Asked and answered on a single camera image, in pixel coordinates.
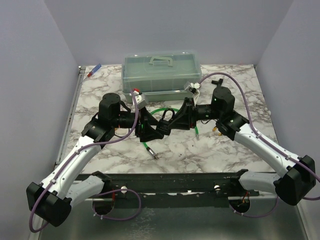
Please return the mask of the green cable lock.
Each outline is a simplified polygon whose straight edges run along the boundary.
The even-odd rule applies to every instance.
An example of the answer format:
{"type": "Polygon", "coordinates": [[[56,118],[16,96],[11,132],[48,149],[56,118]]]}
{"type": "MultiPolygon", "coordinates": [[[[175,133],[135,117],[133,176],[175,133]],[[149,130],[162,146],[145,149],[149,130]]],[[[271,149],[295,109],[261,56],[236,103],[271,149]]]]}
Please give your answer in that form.
{"type": "MultiPolygon", "coordinates": [[[[166,110],[168,110],[168,108],[162,107],[162,108],[158,108],[158,109],[156,109],[156,110],[153,110],[150,114],[151,114],[151,115],[154,115],[154,114],[159,113],[159,112],[165,112],[166,110]]],[[[198,128],[195,127],[195,128],[194,128],[194,131],[195,131],[196,139],[199,140],[200,137],[199,137],[199,130],[198,130],[198,128]]],[[[143,142],[142,144],[144,145],[144,147],[145,147],[145,149],[147,150],[147,152],[152,156],[152,158],[155,159],[155,160],[157,160],[157,159],[158,159],[157,154],[147,145],[147,143],[146,143],[146,142],[143,142]]]]}

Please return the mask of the black padlock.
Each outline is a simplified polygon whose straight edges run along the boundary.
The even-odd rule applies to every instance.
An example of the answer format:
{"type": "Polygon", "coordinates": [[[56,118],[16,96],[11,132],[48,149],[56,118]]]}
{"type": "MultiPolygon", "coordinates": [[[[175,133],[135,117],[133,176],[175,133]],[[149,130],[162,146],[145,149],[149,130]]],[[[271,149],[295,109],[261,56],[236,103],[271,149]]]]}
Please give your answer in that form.
{"type": "Polygon", "coordinates": [[[172,122],[172,118],[175,116],[175,111],[172,108],[167,108],[164,110],[161,119],[159,120],[156,130],[162,135],[169,136],[171,134],[171,129],[169,128],[169,124],[172,122]],[[171,112],[172,116],[169,120],[165,120],[165,116],[167,112],[171,112]]]}

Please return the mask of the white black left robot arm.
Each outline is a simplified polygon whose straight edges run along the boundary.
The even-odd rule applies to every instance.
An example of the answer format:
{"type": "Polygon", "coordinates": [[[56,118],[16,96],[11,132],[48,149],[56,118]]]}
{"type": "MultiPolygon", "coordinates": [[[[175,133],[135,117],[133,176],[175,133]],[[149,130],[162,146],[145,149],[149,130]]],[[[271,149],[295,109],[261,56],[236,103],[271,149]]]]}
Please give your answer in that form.
{"type": "Polygon", "coordinates": [[[38,216],[54,227],[61,225],[73,207],[91,196],[107,197],[111,185],[101,172],[90,175],[86,180],[74,184],[88,162],[106,145],[119,143],[137,131],[155,126],[157,120],[146,110],[148,100],[144,93],[130,93],[134,112],[127,108],[116,93],[102,97],[98,112],[85,125],[72,151],[40,183],[32,182],[26,189],[30,209],[29,228],[35,233],[33,218],[38,216]]]}

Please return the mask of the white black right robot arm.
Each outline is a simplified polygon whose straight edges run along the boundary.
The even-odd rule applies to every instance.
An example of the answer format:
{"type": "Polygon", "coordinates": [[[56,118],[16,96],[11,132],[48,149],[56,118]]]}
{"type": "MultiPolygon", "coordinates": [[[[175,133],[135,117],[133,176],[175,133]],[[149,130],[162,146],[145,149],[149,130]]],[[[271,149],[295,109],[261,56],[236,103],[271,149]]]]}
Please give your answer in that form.
{"type": "Polygon", "coordinates": [[[235,97],[224,86],[213,90],[210,104],[195,104],[185,98],[179,111],[169,121],[169,129],[189,130],[201,120],[215,120],[219,132],[264,160],[275,172],[241,170],[230,183],[230,191],[241,196],[255,190],[276,194],[295,206],[316,185],[315,161],[300,157],[270,140],[234,110],[235,97]]]}

